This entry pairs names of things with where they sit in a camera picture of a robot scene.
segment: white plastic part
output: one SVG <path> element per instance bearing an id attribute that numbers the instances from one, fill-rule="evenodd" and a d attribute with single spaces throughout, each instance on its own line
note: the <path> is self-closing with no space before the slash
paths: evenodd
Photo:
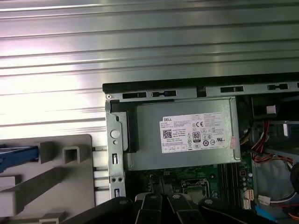
<path id="1" fill-rule="evenodd" d="M 246 190 L 245 191 L 245 198 L 254 201 L 254 192 L 253 190 Z"/>
<path id="2" fill-rule="evenodd" d="M 251 204 L 250 200 L 244 198 L 243 199 L 243 209 L 250 210 L 251 209 Z"/>
<path id="3" fill-rule="evenodd" d="M 264 205 L 269 206 L 270 203 L 271 203 L 271 198 L 263 196 L 263 195 L 259 195 L 258 196 L 258 201 L 259 201 L 260 204 L 264 204 Z"/>

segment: white connector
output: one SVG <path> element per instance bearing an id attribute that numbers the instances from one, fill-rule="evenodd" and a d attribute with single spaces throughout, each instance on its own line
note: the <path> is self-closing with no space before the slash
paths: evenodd
<path id="1" fill-rule="evenodd" d="M 245 198 L 247 198 L 251 201 L 254 201 L 254 192 L 253 192 L 253 190 L 246 190 L 244 192 L 244 195 L 245 195 Z"/>
<path id="2" fill-rule="evenodd" d="M 251 209 L 250 200 L 248 200 L 247 198 L 243 199 L 243 209 L 246 209 L 246 210 Z"/>

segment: gray plastic bracket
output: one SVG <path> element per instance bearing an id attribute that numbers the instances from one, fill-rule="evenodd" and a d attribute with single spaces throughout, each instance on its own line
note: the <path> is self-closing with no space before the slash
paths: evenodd
<path id="1" fill-rule="evenodd" d="M 71 161 L 81 163 L 89 158 L 89 149 L 86 145 L 64 147 L 62 149 L 64 164 Z"/>
<path id="2" fill-rule="evenodd" d="M 59 211 L 59 210 L 50 210 L 48 213 L 46 213 L 43 217 L 39 219 L 40 224 L 59 224 L 60 222 L 64 221 L 67 217 L 67 214 L 65 211 Z"/>

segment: rectangular slot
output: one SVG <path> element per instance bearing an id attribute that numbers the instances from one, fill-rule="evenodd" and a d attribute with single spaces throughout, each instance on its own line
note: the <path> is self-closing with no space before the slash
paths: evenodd
<path id="1" fill-rule="evenodd" d="M 164 91 L 163 95 L 165 97 L 175 97 L 177 96 L 177 91 L 175 90 Z"/>
<path id="2" fill-rule="evenodd" d="M 123 93 L 123 99 L 132 99 L 132 98 L 146 98 L 146 92 L 132 92 L 132 93 Z"/>
<path id="3" fill-rule="evenodd" d="M 197 87 L 196 88 L 196 96 L 198 98 L 206 97 L 206 88 L 205 87 Z"/>
<path id="4" fill-rule="evenodd" d="M 243 86 L 221 87 L 220 92 L 243 92 Z"/>
<path id="5" fill-rule="evenodd" d="M 276 90 L 276 89 L 287 90 L 289 89 L 289 87 L 287 83 L 279 84 L 279 85 L 268 85 L 268 90 Z"/>
<path id="6" fill-rule="evenodd" d="M 114 189 L 114 196 L 119 197 L 120 196 L 120 190 L 119 189 Z"/>
<path id="7" fill-rule="evenodd" d="M 112 154 L 112 164 L 118 164 L 118 156 L 117 153 Z"/>
<path id="8" fill-rule="evenodd" d="M 165 97 L 176 97 L 177 96 L 177 91 L 176 90 L 169 90 L 169 91 L 164 91 L 164 92 L 152 92 L 151 93 L 152 97 L 159 97 L 159 96 L 165 96 Z"/>

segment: orange wire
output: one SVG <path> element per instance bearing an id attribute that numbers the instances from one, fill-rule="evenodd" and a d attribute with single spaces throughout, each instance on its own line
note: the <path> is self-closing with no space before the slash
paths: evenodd
<path id="1" fill-rule="evenodd" d="M 293 216 L 290 212 L 288 213 L 288 215 L 289 215 L 292 219 L 294 219 L 294 220 L 296 220 L 296 221 L 299 221 L 299 217 L 297 217 L 297 216 Z"/>

